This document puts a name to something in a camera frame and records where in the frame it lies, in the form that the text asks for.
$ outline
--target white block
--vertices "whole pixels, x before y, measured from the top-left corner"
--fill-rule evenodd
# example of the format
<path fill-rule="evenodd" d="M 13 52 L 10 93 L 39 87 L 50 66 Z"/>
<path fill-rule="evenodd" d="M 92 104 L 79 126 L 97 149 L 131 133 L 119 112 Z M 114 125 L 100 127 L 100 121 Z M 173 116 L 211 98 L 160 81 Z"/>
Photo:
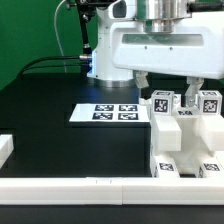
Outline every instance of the white block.
<path fill-rule="evenodd" d="M 151 125 L 155 141 L 155 150 L 181 150 L 182 131 L 173 116 L 154 115 Z"/>
<path fill-rule="evenodd" d="M 155 156 L 155 171 L 153 176 L 159 178 L 180 177 L 173 158 Z"/>
<path fill-rule="evenodd" d="M 171 115 L 173 105 L 173 91 L 156 90 L 152 94 L 152 113 Z"/>
<path fill-rule="evenodd" d="M 195 166 L 195 176 L 199 178 L 208 177 L 224 177 L 224 170 L 219 161 L 216 158 L 212 158 L 204 155 L 197 155 L 196 158 L 192 158 Z"/>
<path fill-rule="evenodd" d="M 123 204 L 224 204 L 222 178 L 124 178 Z"/>
<path fill-rule="evenodd" d="M 13 151 L 12 135 L 0 135 L 0 168 Z"/>
<path fill-rule="evenodd" d="M 222 107 L 222 95 L 219 91 L 198 91 L 198 108 L 203 115 L 219 115 Z"/>
<path fill-rule="evenodd" d="M 200 135 L 211 151 L 224 151 L 224 119 L 221 115 L 201 116 Z"/>
<path fill-rule="evenodd" d="M 122 204 L 121 178 L 86 178 L 85 204 Z"/>

